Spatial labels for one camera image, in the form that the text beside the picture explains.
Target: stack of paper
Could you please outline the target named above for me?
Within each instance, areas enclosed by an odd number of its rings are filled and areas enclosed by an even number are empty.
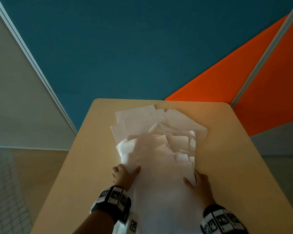
[[[139,218],[137,233],[199,233],[197,214],[202,211],[182,178],[195,185],[195,147],[207,128],[177,110],[154,105],[115,114],[117,124],[111,129],[121,162],[129,173],[141,166],[129,194]]]

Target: person's left hand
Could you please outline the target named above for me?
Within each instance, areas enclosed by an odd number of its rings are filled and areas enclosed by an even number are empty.
[[[117,167],[113,167],[113,183],[116,186],[121,186],[125,191],[128,191],[133,185],[137,175],[141,170],[141,166],[138,166],[132,174],[129,174],[124,165],[119,164]]]

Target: wooden table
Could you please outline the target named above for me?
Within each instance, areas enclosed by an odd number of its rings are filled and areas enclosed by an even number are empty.
[[[293,234],[293,209],[228,104],[103,98],[92,103],[31,234],[67,234],[82,223],[120,163],[110,129],[114,112],[149,104],[176,109],[208,128],[195,167],[209,176],[215,200],[250,233]]]

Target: hand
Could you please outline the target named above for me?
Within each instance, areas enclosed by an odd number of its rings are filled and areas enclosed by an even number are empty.
[[[183,178],[184,184],[191,189],[196,196],[200,207],[205,210],[209,205],[216,204],[213,193],[211,192],[211,185],[208,181],[207,175],[200,174],[197,170],[194,171],[196,186],[194,187],[187,178]]]
[[[121,186],[125,191],[128,191],[133,185],[136,176],[140,173],[141,167],[138,166],[136,170],[129,174],[124,165],[119,164],[117,167],[113,167],[114,185]]]

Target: orange panel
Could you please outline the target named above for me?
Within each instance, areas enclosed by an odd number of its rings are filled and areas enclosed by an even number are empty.
[[[165,100],[230,104],[285,19],[282,18],[261,32]]]
[[[293,24],[234,111],[249,136],[293,121]]]

